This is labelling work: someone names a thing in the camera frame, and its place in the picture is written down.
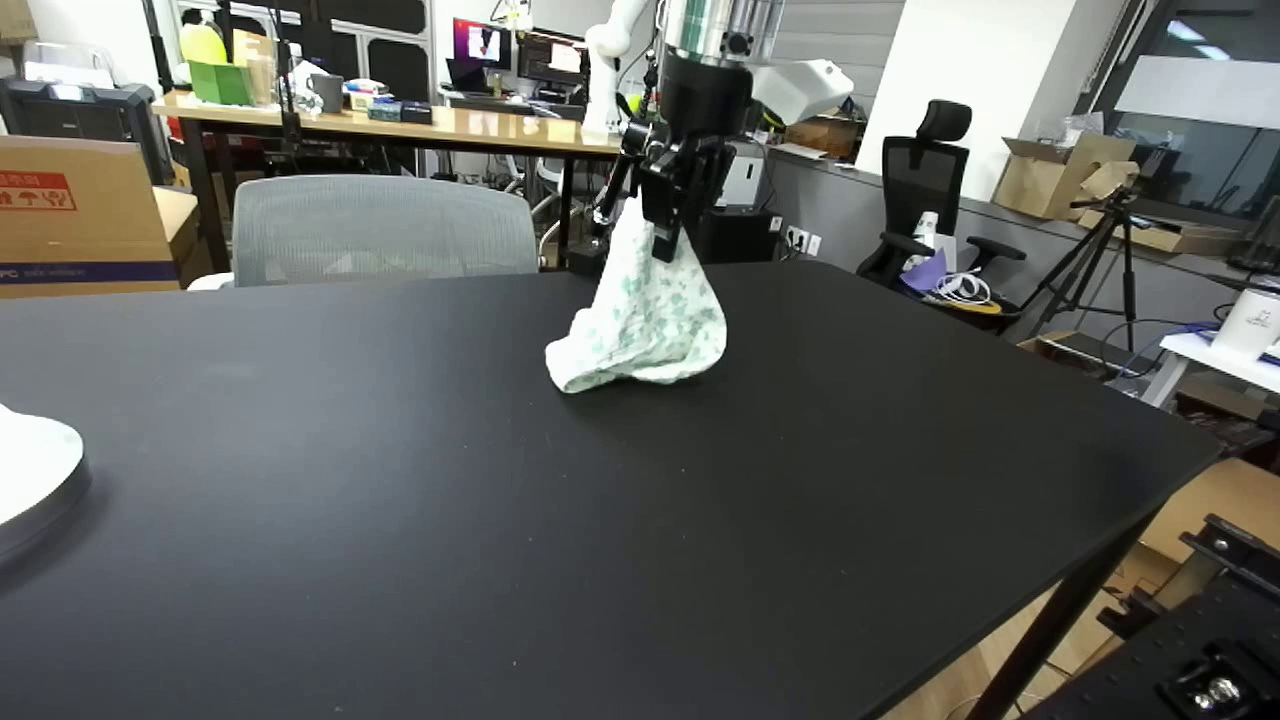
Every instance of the table surface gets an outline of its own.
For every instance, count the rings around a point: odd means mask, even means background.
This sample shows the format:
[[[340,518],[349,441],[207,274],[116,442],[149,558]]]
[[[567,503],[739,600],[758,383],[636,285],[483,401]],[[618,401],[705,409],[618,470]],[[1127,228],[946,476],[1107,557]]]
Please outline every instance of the table surface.
[[[280,128],[280,107],[225,107],[225,105],[204,105],[194,91],[167,91],[165,98],[158,98],[158,111],[174,121],[202,121],[202,122]],[[317,121],[304,121],[304,131],[378,136],[378,141],[414,141],[414,142],[526,148],[526,152],[557,152],[557,156],[619,156],[612,141],[603,142],[586,141],[576,121],[473,111],[473,107],[432,107],[432,122],[317,115]]]
[[[1214,349],[1195,331],[1164,334],[1161,349],[1280,397],[1280,368],[1278,365]]]
[[[94,487],[0,574],[0,716],[867,716],[1214,460],[819,263],[726,365],[561,397],[567,274],[37,301]]]

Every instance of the chair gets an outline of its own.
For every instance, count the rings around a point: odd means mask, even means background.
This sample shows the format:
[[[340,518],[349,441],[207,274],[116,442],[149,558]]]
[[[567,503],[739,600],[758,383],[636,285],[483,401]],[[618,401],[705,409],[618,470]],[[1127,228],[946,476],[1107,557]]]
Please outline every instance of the chair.
[[[956,234],[970,148],[956,148],[953,141],[961,141],[970,122],[970,105],[927,98],[916,136],[884,136],[884,234],[880,249],[859,263],[859,274],[904,286],[904,263],[912,255],[927,255],[927,249],[912,238],[912,228],[923,211],[936,211],[936,231]],[[970,244],[975,249],[975,258],[970,263],[972,274],[980,274],[992,258],[1026,258],[1022,249],[983,234],[972,234]],[[980,315],[975,323],[1009,329],[1017,307],[1002,307],[1009,313]]]
[[[529,203],[417,174],[280,174],[238,192],[231,285],[536,272]]]

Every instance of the gray chair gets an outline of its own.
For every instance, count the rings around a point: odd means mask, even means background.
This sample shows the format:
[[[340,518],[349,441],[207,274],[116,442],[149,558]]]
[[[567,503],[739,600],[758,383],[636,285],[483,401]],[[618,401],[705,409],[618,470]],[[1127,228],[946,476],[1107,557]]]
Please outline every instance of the gray chair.
[[[276,174],[238,192],[231,285],[536,272],[529,203],[417,174]]]

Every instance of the tripod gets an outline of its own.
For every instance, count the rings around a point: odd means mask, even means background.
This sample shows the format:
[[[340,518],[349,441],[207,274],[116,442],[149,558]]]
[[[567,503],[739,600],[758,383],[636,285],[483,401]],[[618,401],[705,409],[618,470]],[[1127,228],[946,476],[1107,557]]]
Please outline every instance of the tripod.
[[[1117,186],[1107,200],[1083,200],[1083,203],[1074,203],[1074,207],[1096,207],[1104,211],[1096,219],[1096,228],[1089,234],[1082,234],[1082,244],[1055,258],[1050,269],[1050,274],[1035,285],[1035,293],[1026,301],[1026,307],[1035,307],[1039,294],[1044,307],[1035,313],[1033,321],[1033,334],[1055,315],[1055,313],[1074,313],[1082,307],[1093,274],[1096,274],[1096,263],[1104,258],[1117,228],[1119,228],[1119,263],[1123,263],[1123,352],[1134,352],[1134,323],[1135,323],[1135,274],[1134,274],[1134,207],[1135,192],[1134,186]]]

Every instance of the white plate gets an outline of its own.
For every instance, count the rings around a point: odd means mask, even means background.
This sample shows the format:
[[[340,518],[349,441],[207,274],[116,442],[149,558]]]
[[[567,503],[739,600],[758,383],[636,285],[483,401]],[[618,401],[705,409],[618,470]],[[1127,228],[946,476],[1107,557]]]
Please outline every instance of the white plate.
[[[60,491],[83,460],[77,427],[0,402],[0,527]]]

